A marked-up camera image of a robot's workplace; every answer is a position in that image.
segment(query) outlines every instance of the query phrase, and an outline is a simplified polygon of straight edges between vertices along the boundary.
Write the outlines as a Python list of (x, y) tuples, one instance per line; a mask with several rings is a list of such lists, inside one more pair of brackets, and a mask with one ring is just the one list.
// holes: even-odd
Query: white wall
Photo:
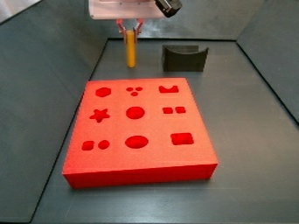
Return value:
[(41, 0), (0, 0), (0, 22)]

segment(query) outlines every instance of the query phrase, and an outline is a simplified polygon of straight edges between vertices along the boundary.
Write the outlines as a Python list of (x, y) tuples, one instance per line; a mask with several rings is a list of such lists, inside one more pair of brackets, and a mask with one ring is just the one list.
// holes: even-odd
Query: yellow peg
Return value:
[(125, 31), (125, 61), (128, 67), (136, 66), (136, 33)]

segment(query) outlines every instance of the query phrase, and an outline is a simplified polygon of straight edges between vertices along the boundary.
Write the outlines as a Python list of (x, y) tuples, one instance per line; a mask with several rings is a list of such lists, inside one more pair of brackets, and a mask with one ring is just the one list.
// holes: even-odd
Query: red foam block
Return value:
[(217, 163), (184, 78), (88, 83), (61, 172), (72, 188), (209, 179)]

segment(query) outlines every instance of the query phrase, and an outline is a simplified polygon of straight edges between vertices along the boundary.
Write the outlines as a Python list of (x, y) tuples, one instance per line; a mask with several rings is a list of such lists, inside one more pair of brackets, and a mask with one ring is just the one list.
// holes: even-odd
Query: gray wall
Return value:
[(84, 1), (42, 1), (0, 26), (0, 221), (29, 221), (106, 42)]
[(267, 0), (237, 43), (299, 122), (297, 22), (297, 0)]

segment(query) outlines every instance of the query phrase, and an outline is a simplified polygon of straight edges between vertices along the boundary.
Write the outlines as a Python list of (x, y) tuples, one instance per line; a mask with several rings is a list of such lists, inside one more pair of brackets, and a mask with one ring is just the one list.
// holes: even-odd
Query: red block side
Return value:
[(148, 170), (64, 174), (73, 189), (209, 179), (216, 164), (164, 167)]

